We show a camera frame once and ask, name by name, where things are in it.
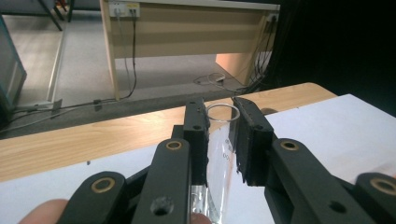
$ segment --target human finger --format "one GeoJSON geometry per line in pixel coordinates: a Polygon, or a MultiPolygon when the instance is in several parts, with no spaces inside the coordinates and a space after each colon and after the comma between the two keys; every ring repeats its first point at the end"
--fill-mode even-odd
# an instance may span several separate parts
{"type": "Polygon", "coordinates": [[[55,199],[40,204],[21,220],[20,224],[55,224],[61,217],[67,200],[55,199]]]}
{"type": "Polygon", "coordinates": [[[191,224],[212,224],[208,217],[199,213],[192,213],[190,221],[191,224]]]}

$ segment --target floor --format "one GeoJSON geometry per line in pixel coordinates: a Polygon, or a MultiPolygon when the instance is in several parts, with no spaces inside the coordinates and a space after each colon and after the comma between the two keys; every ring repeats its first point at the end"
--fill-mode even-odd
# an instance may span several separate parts
{"type": "Polygon", "coordinates": [[[28,74],[19,107],[52,100],[54,73],[63,33],[47,17],[3,16],[14,46],[28,74]]]}
{"type": "MultiPolygon", "coordinates": [[[[48,18],[7,17],[6,24],[10,24],[8,29],[28,76],[18,103],[20,109],[51,109],[53,102],[61,100],[61,106],[66,107],[114,98],[100,12],[74,11],[70,23],[60,23],[62,32],[48,18]],[[30,29],[26,25],[29,22],[36,25],[30,29]]],[[[215,58],[216,55],[136,58],[137,83],[129,98],[103,105],[100,111],[92,107],[71,113],[62,110],[56,118],[50,111],[18,113],[15,121],[0,131],[0,138],[180,106],[193,97],[215,100],[238,94],[243,86],[217,65],[215,58]],[[225,79],[214,85],[218,77],[225,79]]],[[[117,59],[116,69],[120,96],[127,96],[135,81],[132,59],[117,59]]]]}

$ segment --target gray cabinet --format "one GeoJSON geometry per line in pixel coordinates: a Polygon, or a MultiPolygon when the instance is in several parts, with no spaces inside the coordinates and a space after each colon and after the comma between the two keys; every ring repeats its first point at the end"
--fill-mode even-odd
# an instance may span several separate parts
{"type": "Polygon", "coordinates": [[[0,122],[10,119],[25,79],[26,71],[0,14],[0,122]]]}

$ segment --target transparent glass tube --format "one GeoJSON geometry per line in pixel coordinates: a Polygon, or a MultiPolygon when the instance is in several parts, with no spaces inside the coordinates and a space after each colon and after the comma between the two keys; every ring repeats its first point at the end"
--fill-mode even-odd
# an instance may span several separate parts
{"type": "Polygon", "coordinates": [[[233,105],[214,104],[206,109],[210,120],[207,157],[207,187],[191,187],[191,211],[209,217],[212,223],[224,223],[233,170],[233,146],[230,125],[239,119],[233,105]]]}

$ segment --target power strip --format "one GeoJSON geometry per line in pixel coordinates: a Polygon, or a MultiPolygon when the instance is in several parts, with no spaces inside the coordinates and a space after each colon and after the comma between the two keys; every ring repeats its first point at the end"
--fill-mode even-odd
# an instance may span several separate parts
{"type": "Polygon", "coordinates": [[[140,4],[133,2],[108,2],[110,17],[140,17],[140,4]]]}

